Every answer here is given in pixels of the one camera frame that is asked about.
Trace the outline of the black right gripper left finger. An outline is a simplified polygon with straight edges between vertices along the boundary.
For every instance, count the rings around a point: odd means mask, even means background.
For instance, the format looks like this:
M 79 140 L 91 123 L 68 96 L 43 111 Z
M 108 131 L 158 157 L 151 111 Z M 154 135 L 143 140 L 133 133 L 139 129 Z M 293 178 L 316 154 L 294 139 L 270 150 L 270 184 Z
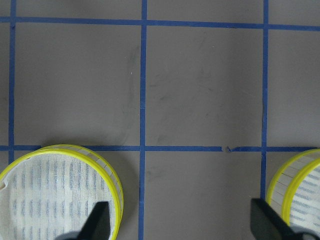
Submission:
M 110 210 L 108 201 L 95 204 L 80 233 L 78 240 L 108 240 L 111 236 Z

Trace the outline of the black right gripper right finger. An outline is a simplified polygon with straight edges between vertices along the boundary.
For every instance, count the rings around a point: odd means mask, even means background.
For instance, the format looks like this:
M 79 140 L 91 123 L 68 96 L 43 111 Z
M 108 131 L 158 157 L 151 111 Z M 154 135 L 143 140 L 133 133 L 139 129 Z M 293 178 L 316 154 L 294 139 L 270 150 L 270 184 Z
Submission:
M 256 240 L 299 240 L 280 216 L 261 198 L 250 202 L 250 230 Z

